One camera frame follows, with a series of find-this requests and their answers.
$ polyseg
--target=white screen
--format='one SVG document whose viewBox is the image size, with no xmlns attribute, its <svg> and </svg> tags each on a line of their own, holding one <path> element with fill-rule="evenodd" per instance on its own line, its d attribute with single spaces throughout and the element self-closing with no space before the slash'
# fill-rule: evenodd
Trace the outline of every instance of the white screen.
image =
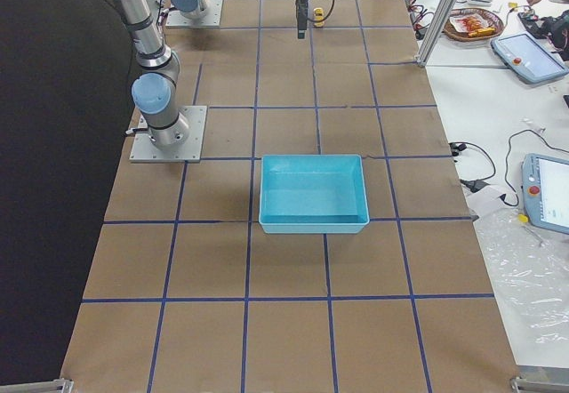
<svg viewBox="0 0 569 393">
<path fill-rule="evenodd" d="M 502 39 L 501 43 L 514 56 L 521 58 L 524 67 L 536 77 L 557 73 L 563 69 L 526 35 Z"/>
<path fill-rule="evenodd" d="M 538 159 L 541 182 L 541 219 L 569 227 L 569 164 Z"/>
</svg>

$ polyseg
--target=yellow object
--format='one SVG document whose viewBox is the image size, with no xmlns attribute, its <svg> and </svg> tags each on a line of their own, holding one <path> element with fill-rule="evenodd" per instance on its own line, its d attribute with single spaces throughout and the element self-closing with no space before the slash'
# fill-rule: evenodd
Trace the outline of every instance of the yellow object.
<svg viewBox="0 0 569 393">
<path fill-rule="evenodd" d="M 469 37 L 482 37 L 493 35 L 496 32 L 495 27 L 479 28 L 478 30 L 471 31 Z"/>
<path fill-rule="evenodd" d="M 314 27 L 323 27 L 324 26 L 324 9 L 322 8 L 314 8 Z"/>
</svg>

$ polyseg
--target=dark background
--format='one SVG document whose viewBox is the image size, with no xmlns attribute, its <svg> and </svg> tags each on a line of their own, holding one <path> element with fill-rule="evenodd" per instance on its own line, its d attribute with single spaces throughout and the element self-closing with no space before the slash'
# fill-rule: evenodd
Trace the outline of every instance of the dark background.
<svg viewBox="0 0 569 393">
<path fill-rule="evenodd" d="M 2 0 L 0 385 L 60 376 L 131 118 L 131 61 L 101 0 Z"/>
</svg>

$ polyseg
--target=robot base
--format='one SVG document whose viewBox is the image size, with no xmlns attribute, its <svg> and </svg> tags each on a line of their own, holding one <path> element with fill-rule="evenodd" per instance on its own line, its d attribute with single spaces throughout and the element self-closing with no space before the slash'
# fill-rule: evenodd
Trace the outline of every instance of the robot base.
<svg viewBox="0 0 569 393">
<path fill-rule="evenodd" d="M 189 136 L 179 145 L 167 148 L 155 146 L 145 132 L 134 136 L 130 160 L 133 163 L 192 162 L 197 163 L 202 156 L 204 143 L 206 106 L 183 106 L 180 112 L 188 119 Z M 144 117 L 140 117 L 139 128 L 146 128 Z"/>
<path fill-rule="evenodd" d="M 217 28 L 221 24 L 221 8 L 223 0 L 209 0 L 210 6 L 207 14 L 202 18 L 192 20 L 182 16 L 180 11 L 172 11 L 168 14 L 166 27 L 168 28 Z"/>
</svg>

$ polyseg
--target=empty plastic bin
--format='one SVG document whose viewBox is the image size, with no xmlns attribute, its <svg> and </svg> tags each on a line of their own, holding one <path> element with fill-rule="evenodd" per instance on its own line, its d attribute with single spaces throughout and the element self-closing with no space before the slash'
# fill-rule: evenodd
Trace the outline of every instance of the empty plastic bin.
<svg viewBox="0 0 569 393">
<path fill-rule="evenodd" d="M 259 223 L 266 233 L 357 233 L 369 221 L 360 156 L 262 158 Z"/>
</svg>

